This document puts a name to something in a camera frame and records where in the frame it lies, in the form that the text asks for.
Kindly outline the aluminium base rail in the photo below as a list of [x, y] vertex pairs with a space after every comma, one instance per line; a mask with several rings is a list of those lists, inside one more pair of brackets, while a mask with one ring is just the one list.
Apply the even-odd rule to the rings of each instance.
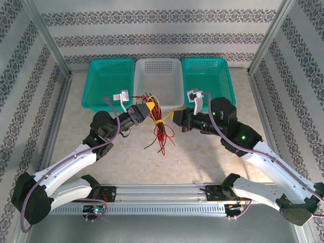
[[125, 184], [115, 186], [115, 203], [205, 203], [205, 186], [220, 184]]

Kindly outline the aluminium frame post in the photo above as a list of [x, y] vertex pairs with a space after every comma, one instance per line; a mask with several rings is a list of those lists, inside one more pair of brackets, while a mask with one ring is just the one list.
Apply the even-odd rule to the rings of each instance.
[[39, 34], [41, 35], [43, 41], [48, 46], [51, 54], [53, 55], [56, 63], [60, 67], [61, 71], [65, 76], [71, 74], [71, 71], [68, 67], [67, 62], [65, 61], [62, 53], [59, 50], [58, 45], [56, 44], [54, 38], [52, 37], [45, 21], [43, 20], [42, 15], [40, 14], [39, 10], [37, 9], [34, 0], [21, 0], [23, 7], [26, 9], [29, 17], [33, 21], [34, 25], [36, 26]]
[[257, 49], [255, 56], [253, 60], [251, 61], [249, 67], [248, 67], [248, 75], [252, 76], [256, 69], [258, 68], [259, 64], [261, 63], [263, 57], [265, 56], [270, 44], [276, 37], [280, 26], [282, 25], [284, 19], [290, 12], [292, 6], [296, 0], [282, 0], [274, 18], [271, 24], [269, 25], [268, 30], [266, 31], [266, 34], [264, 38], [261, 41], [261, 44], [259, 48]]

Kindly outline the white plastic basket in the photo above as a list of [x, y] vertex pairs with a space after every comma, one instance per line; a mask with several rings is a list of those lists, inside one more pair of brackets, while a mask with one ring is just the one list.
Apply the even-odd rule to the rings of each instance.
[[134, 96], [151, 94], [162, 111], [184, 105], [181, 61], [176, 58], [146, 58], [135, 63]]

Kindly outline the teal plastic basket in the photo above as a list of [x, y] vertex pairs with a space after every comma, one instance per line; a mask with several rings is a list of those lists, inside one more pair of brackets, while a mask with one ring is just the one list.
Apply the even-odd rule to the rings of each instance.
[[227, 61], [223, 58], [193, 57], [182, 60], [184, 85], [184, 106], [193, 108], [187, 92], [197, 89], [209, 92], [211, 98], [225, 97], [232, 105], [236, 104]]
[[93, 112], [107, 111], [111, 107], [104, 98], [118, 95], [127, 90], [134, 94], [135, 62], [131, 58], [96, 59], [90, 62], [86, 79], [82, 107]]

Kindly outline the aluminium side rail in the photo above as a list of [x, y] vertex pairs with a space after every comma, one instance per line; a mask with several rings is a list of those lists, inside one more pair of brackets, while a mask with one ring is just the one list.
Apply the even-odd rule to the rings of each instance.
[[270, 148], [277, 155], [280, 155], [280, 152], [278, 151], [277, 145], [274, 140], [274, 136], [272, 134], [270, 123], [268, 121], [268, 118], [266, 115], [266, 110], [264, 108], [264, 105], [263, 105], [259, 90], [257, 88], [256, 82], [255, 82], [254, 78], [251, 75], [249, 75], [249, 73], [248, 73], [248, 80], [249, 80], [251, 90], [252, 90], [252, 93], [253, 93], [253, 96], [255, 99], [255, 103], [256, 103], [258, 114], [259, 114], [261, 124], [262, 124], [263, 130], [264, 130], [266, 141], [267, 141], [268, 145], [270, 146]]
[[74, 74], [71, 73], [69, 77], [66, 77], [64, 83], [61, 86], [56, 105], [53, 110], [51, 122], [48, 127], [48, 132], [41, 152], [40, 163], [38, 165], [37, 171], [44, 169], [51, 162], [73, 76]]

